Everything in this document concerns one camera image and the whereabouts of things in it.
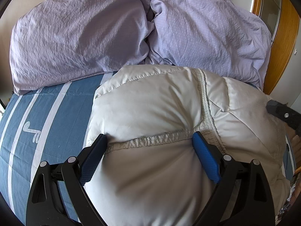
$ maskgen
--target white stripe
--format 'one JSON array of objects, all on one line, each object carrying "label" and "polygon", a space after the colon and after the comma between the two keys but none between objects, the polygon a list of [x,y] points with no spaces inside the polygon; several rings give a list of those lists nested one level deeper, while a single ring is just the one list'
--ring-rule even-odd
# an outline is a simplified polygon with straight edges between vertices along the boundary
[{"label": "white stripe", "polygon": [[12,191],[11,191],[11,174],[12,174],[12,167],[13,167],[13,161],[14,161],[14,155],[15,155],[15,151],[16,151],[16,147],[17,147],[17,143],[21,134],[21,131],[23,129],[23,126],[25,124],[25,121],[27,119],[27,116],[29,114],[29,112],[31,111],[35,101],[37,100],[39,93],[42,91],[43,88],[39,89],[33,96],[33,99],[31,100],[30,104],[28,105],[22,119],[21,122],[19,124],[18,130],[16,132],[14,141],[13,141],[13,145],[11,147],[11,153],[9,155],[9,162],[8,162],[8,176],[7,176],[7,186],[8,186],[8,199],[9,199],[9,204],[10,204],[10,208],[13,211],[13,213],[15,213],[15,209],[14,209],[14,203],[13,203],[13,195],[12,195]]},{"label": "white stripe", "polygon": [[0,150],[1,150],[1,147],[2,147],[4,135],[5,135],[5,133],[6,133],[8,124],[9,124],[9,122],[11,121],[11,117],[13,116],[13,114],[14,114],[14,112],[15,112],[15,109],[16,109],[16,107],[18,106],[18,104],[19,104],[21,98],[22,98],[22,96],[19,96],[19,97],[18,97],[18,100],[16,101],[16,103],[15,103],[13,109],[11,110],[11,112],[10,112],[10,114],[9,114],[9,117],[8,117],[6,123],[5,123],[4,129],[3,129],[3,132],[2,132],[2,135],[1,135],[1,139],[0,139]]},{"label": "white stripe", "polygon": [[[289,148],[290,148],[290,145],[289,145],[289,143],[288,143],[288,140],[287,140],[287,137],[285,136],[285,141],[286,141],[286,143],[288,144],[288,146],[289,146]],[[293,160],[293,156],[292,156],[292,150],[290,149],[290,162],[291,162],[291,164],[292,164],[292,169],[293,169],[293,174],[295,173],[295,166],[294,166],[294,160]]]},{"label": "white stripe", "polygon": [[106,81],[110,80],[112,78],[112,76],[113,76],[113,73],[106,73],[106,74],[104,74],[103,78],[102,78],[102,80],[100,82],[100,86],[102,84],[104,84]]},{"label": "white stripe", "polygon": [[58,111],[58,108],[60,107],[60,105],[61,105],[61,103],[62,103],[62,101],[63,101],[63,99],[66,95],[66,92],[68,91],[68,89],[70,87],[70,85],[71,85],[71,82],[68,82],[68,83],[64,84],[64,86],[62,87],[60,93],[58,94],[55,102],[53,103],[53,106],[51,107],[51,110],[49,111],[47,119],[44,123],[43,129],[41,131],[40,138],[39,138],[39,141],[38,141],[38,144],[37,144],[37,147],[36,147],[36,151],[35,151],[35,154],[34,154],[34,157],[33,157],[33,163],[32,163],[32,166],[31,166],[31,174],[30,174],[30,186],[33,182],[33,179],[34,179],[35,174],[37,172],[38,166],[41,163],[43,150],[44,150],[44,147],[45,147],[45,143],[46,143],[50,128],[52,126],[52,122],[55,118],[55,115]]}]

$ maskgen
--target blue rubber pad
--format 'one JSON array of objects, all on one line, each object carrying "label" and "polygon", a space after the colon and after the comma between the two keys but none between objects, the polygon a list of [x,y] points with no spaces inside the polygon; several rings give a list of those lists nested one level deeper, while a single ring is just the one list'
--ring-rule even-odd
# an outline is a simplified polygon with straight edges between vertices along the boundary
[{"label": "blue rubber pad", "polygon": [[219,183],[221,176],[219,173],[219,164],[211,154],[207,147],[207,142],[203,136],[200,136],[199,132],[196,132],[192,136],[192,146],[210,180],[214,183]]},{"label": "blue rubber pad", "polygon": [[86,182],[91,181],[91,178],[94,172],[96,171],[96,168],[106,151],[106,147],[107,147],[106,136],[99,135],[95,140],[95,143],[96,144],[94,148],[88,154],[87,158],[85,159],[85,161],[81,166],[79,182],[82,186],[84,186]]}]

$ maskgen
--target stitched seam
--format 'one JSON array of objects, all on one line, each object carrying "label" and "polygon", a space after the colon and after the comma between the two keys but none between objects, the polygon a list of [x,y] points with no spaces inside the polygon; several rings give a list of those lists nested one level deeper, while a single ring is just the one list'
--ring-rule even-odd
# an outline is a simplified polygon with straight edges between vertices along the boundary
[{"label": "stitched seam", "polygon": [[230,98],[229,98],[229,87],[228,87],[228,84],[227,84],[227,81],[224,77],[222,77],[222,79],[224,80],[225,82],[225,85],[226,85],[226,88],[227,88],[227,100],[228,100],[228,109],[230,110]]},{"label": "stitched seam", "polygon": [[201,89],[201,96],[202,96],[202,109],[206,112],[206,115],[204,117],[207,116],[207,120],[206,122],[208,122],[208,125],[210,126],[209,129],[211,129],[213,131],[213,135],[215,136],[215,139],[216,139],[216,146],[219,148],[219,150],[224,153],[224,154],[227,154],[227,150],[224,146],[224,144],[222,143],[220,137],[219,137],[219,134],[216,130],[216,127],[214,125],[214,121],[213,121],[213,118],[211,116],[211,113],[210,113],[210,107],[209,107],[209,101],[208,101],[208,96],[207,96],[207,91],[206,91],[206,77],[205,77],[205,74],[204,72],[201,70],[201,69],[196,69],[197,71],[197,74],[198,74],[198,81],[200,82],[199,78],[202,80],[202,82],[200,82],[200,84],[198,85],[198,87]]},{"label": "stitched seam", "polygon": [[263,145],[263,147],[266,149],[266,151],[270,154],[271,158],[276,161],[276,159],[273,157],[273,155],[269,152],[268,148],[264,145],[264,143],[259,139],[259,137],[256,136],[256,134],[243,122],[241,121],[239,118],[237,118],[233,113],[231,112],[223,112],[223,113],[229,113],[231,114],[233,117],[235,117],[237,120],[239,120],[241,123],[243,123],[253,134],[254,136],[260,141],[260,143]]},{"label": "stitched seam", "polygon": [[165,74],[168,74],[168,73],[181,72],[181,71],[184,71],[184,70],[187,70],[187,68],[180,69],[180,70],[173,70],[173,71],[169,71],[169,72],[163,72],[163,73],[154,73],[154,74],[150,74],[150,75],[147,75],[147,76],[141,76],[141,77],[135,76],[133,79],[128,79],[126,82],[121,83],[119,86],[116,86],[116,87],[114,87],[114,88],[108,90],[107,92],[105,92],[105,93],[103,93],[103,94],[101,94],[101,95],[97,95],[97,97],[95,97],[94,99],[96,99],[96,98],[98,98],[98,97],[100,97],[100,96],[103,96],[103,95],[105,95],[106,93],[109,93],[109,92],[113,91],[114,89],[116,89],[116,88],[118,88],[118,87],[120,87],[120,86],[122,86],[123,84],[126,84],[126,83],[128,83],[128,82],[132,82],[132,81],[135,81],[135,80],[143,79],[143,78],[146,78],[146,77],[149,77],[149,76],[165,75]]},{"label": "stitched seam", "polygon": [[[180,135],[181,136],[184,136],[184,135],[187,135],[189,134],[190,132],[192,132],[194,129],[196,129],[198,126],[196,126],[195,128],[191,129],[191,130],[185,130],[185,131],[177,131],[177,132],[174,132],[174,133],[170,133],[170,135],[174,135],[174,134],[177,134],[177,133],[182,133]],[[138,139],[133,139],[133,140],[142,140],[142,139],[149,139],[149,138],[152,138],[152,137],[160,137],[161,135],[164,135],[164,134],[159,134],[159,135],[156,135],[156,136],[151,136],[151,137],[145,137],[145,138],[138,138]],[[156,138],[155,140],[159,141],[159,140],[163,140],[163,139],[166,139],[168,137],[165,137],[165,138]]]},{"label": "stitched seam", "polygon": [[[195,127],[194,129],[190,130],[190,131],[187,131],[187,132],[195,133],[195,129],[198,129],[198,126]],[[210,133],[210,130],[204,130],[201,133],[203,135],[206,135],[207,133]],[[105,154],[108,154],[108,153],[116,151],[116,150],[121,150],[121,149],[141,148],[141,147],[147,147],[147,146],[157,146],[157,145],[169,144],[169,143],[174,143],[174,142],[178,142],[178,141],[182,141],[182,140],[187,140],[187,139],[190,139],[190,138],[192,138],[192,134],[188,133],[186,135],[183,134],[181,136],[178,136],[177,140],[169,140],[169,141],[165,141],[163,143],[148,143],[148,144],[143,144],[143,146],[122,147],[122,148],[115,148],[115,149],[113,147],[111,147],[111,148],[108,148],[108,150],[105,152]],[[160,140],[163,140],[163,139],[170,139],[170,137],[158,138],[158,139],[154,139],[153,141],[160,141]],[[131,143],[124,142],[124,143],[118,143],[118,144],[121,146],[121,145],[130,145],[130,144],[137,144],[137,143],[139,144],[139,143],[141,143],[140,138],[138,138],[136,140],[137,140],[137,142],[131,142]]]}]

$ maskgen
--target pillow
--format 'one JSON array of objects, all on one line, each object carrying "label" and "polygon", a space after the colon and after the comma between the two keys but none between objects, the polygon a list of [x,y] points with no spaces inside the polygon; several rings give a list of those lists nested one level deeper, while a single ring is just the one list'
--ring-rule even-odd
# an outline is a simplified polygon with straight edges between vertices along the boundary
[{"label": "pillow", "polygon": [[11,93],[14,89],[9,66],[9,47],[14,25],[23,15],[45,0],[11,0],[0,18],[0,91]]},{"label": "pillow", "polygon": [[150,0],[46,0],[11,36],[16,94],[143,62]]},{"label": "pillow", "polygon": [[263,88],[271,34],[230,0],[151,0],[146,63],[206,69]]}]

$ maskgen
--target window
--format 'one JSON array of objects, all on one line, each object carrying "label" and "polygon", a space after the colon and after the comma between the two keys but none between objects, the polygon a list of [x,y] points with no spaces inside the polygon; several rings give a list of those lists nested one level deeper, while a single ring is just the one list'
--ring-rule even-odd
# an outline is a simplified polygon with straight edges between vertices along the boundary
[{"label": "window", "polygon": [[280,11],[281,0],[262,0],[259,17],[268,27],[272,35],[272,42],[275,39],[277,27],[279,24]]}]

